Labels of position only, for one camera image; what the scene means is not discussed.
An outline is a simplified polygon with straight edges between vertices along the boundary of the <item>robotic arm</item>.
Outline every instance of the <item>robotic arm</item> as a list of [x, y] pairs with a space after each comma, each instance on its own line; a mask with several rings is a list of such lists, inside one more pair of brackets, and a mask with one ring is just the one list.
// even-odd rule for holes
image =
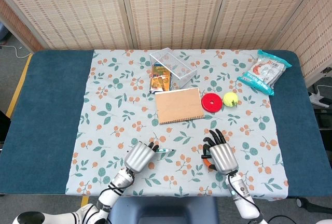
[[204, 164], [213, 170], [219, 171], [221, 174], [227, 176], [227, 186], [233, 197], [235, 205], [240, 212], [243, 219], [251, 220], [252, 223], [267, 224], [264, 220], [259, 208], [255, 205], [254, 200], [250, 196], [246, 185], [244, 184], [238, 172], [238, 163], [234, 157], [232, 149], [226, 143], [226, 140], [220, 130], [215, 132], [209, 130], [213, 136], [214, 141], [206, 137], [203, 145], [202, 159]]
[[123, 194], [134, 183], [134, 174], [141, 172], [147, 162], [155, 155], [158, 145], [153, 147], [139, 142], [124, 159], [125, 168], [115, 175], [108, 187], [98, 198], [97, 206], [87, 204], [78, 211], [61, 215], [49, 215], [41, 212], [25, 212], [14, 220], [13, 224], [105, 224], [109, 212]]
[[[214, 141], [206, 137], [203, 141], [202, 159], [210, 169], [219, 171], [228, 178], [228, 189], [235, 201], [235, 205], [244, 219], [253, 223], [267, 224], [259, 208], [255, 205], [238, 172], [238, 163], [230, 146], [222, 133], [216, 129], [216, 133], [210, 130]], [[126, 156], [124, 164], [115, 175], [108, 187], [104, 189], [98, 198], [97, 205], [87, 204], [78, 211], [60, 215], [49, 215], [41, 212], [25, 212], [14, 220], [13, 224], [105, 224], [109, 212], [123, 194], [126, 188], [134, 183], [134, 174], [141, 172], [147, 162], [155, 155], [158, 145], [153, 147], [139, 142]]]

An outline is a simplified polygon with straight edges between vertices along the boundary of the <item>snack bag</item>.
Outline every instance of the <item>snack bag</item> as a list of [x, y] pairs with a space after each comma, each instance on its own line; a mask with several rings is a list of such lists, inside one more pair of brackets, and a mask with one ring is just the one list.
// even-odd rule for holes
[[262, 50], [258, 50], [257, 54], [257, 62], [243, 76], [239, 76], [238, 80], [264, 94], [273, 96], [274, 83], [291, 65], [284, 59], [265, 53]]
[[150, 93], [171, 90], [171, 72], [160, 64], [152, 66], [152, 77], [150, 81]]

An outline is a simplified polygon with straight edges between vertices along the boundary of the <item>notebook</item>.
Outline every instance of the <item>notebook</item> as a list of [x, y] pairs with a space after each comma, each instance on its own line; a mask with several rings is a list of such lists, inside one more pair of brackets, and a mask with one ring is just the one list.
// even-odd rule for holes
[[158, 92], [156, 104], [160, 124], [204, 118], [198, 88]]

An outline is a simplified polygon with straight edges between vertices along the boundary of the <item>notebook spiral binding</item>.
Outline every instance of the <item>notebook spiral binding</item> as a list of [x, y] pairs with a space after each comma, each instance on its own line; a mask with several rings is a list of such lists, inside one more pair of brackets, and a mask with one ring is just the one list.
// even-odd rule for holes
[[163, 122], [160, 124], [170, 124], [170, 123], [183, 122], [183, 121], [194, 120], [194, 119], [203, 119], [203, 118], [204, 118], [204, 115], [201, 115], [201, 116], [196, 116], [196, 117], [191, 117], [191, 118], [183, 118], [183, 119], [167, 121], [167, 122]]

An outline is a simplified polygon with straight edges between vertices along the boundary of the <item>pen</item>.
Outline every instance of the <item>pen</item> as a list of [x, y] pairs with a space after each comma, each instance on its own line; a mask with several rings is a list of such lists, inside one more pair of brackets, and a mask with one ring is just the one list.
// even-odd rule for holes
[[166, 153], [170, 151], [174, 151], [174, 149], [158, 149], [156, 150], [156, 153]]

